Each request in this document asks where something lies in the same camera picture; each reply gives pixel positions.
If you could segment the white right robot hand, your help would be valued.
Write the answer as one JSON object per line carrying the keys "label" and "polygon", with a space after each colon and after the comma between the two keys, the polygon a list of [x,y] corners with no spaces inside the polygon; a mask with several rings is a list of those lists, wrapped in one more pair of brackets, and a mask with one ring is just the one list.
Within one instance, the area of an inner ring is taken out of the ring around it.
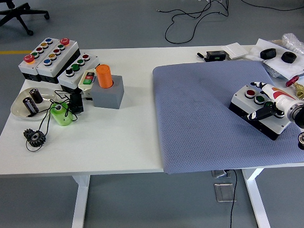
{"label": "white right robot hand", "polygon": [[283,111],[288,117],[295,109],[302,105],[297,99],[293,98],[285,91],[264,82],[251,82],[252,86],[262,89],[262,92],[272,100],[272,105],[264,106],[259,110],[245,115],[244,120],[259,121],[271,116],[274,116],[278,110]]}

